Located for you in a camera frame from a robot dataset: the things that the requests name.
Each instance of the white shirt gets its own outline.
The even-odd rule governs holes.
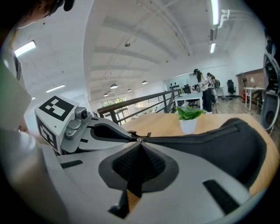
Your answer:
[[[200,90],[201,91],[205,91],[206,89],[208,89],[208,84],[205,84],[206,80],[204,79],[203,75],[201,75],[201,81],[198,83],[200,86]]]

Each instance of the metal railing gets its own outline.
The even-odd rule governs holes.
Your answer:
[[[171,93],[171,97],[166,99],[165,95],[167,94],[170,94]],[[164,103],[164,107],[162,109],[160,109],[159,111],[156,111],[156,113],[164,110],[165,113],[169,113],[173,108],[174,106],[172,106],[172,104],[174,104],[174,98],[176,96],[179,96],[180,95],[180,92],[179,90],[170,90],[170,91],[166,91],[166,92],[162,92],[162,93],[156,93],[156,94],[152,94],[152,95],[148,95],[148,96],[143,96],[143,97],[139,97],[139,98],[135,98],[135,99],[131,99],[131,100],[128,100],[128,101],[124,101],[124,102],[120,102],[120,103],[117,103],[117,104],[113,104],[113,105],[109,105],[109,106],[106,106],[106,107],[102,107],[102,108],[99,108],[97,109],[97,112],[99,113],[100,117],[104,117],[104,114],[106,113],[110,113],[110,116],[112,118],[112,121],[115,122],[115,123],[119,123],[119,122],[122,122],[130,117],[133,117],[139,113],[142,113],[144,112],[145,110],[148,110],[156,105],[159,105],[161,103]],[[136,113],[133,113],[133,114],[130,114],[129,116],[126,116],[120,120],[117,119],[116,117],[116,112],[115,110],[117,109],[120,109],[120,108],[123,108],[123,107],[126,107],[126,106],[129,106],[129,105],[132,105],[132,104],[136,104],[136,103],[139,103],[139,102],[143,102],[143,101],[146,101],[146,100],[150,100],[150,99],[153,99],[153,98],[158,98],[160,99],[160,97],[162,97],[162,101],[159,101],[158,103],[156,104],[153,104],[152,106],[149,106],[149,107],[145,107],[143,110],[140,110]]]

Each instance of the long hair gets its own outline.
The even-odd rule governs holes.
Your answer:
[[[197,71],[197,81],[198,82],[201,82],[201,76],[202,76],[202,73],[200,71]]]

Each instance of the black strap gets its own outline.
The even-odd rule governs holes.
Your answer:
[[[142,138],[142,137],[150,137],[151,136],[151,134],[152,134],[152,132],[148,132],[148,134],[147,134],[147,136],[140,136],[140,135],[137,135],[136,133],[136,131],[127,131],[128,132],[128,134],[131,134],[132,136],[134,136],[134,137],[138,137],[138,138]]]

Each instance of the black mesh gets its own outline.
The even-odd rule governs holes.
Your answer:
[[[115,159],[112,168],[127,181],[132,173],[139,173],[141,170],[144,175],[143,182],[146,182],[165,170],[165,161],[154,152],[140,146]]]

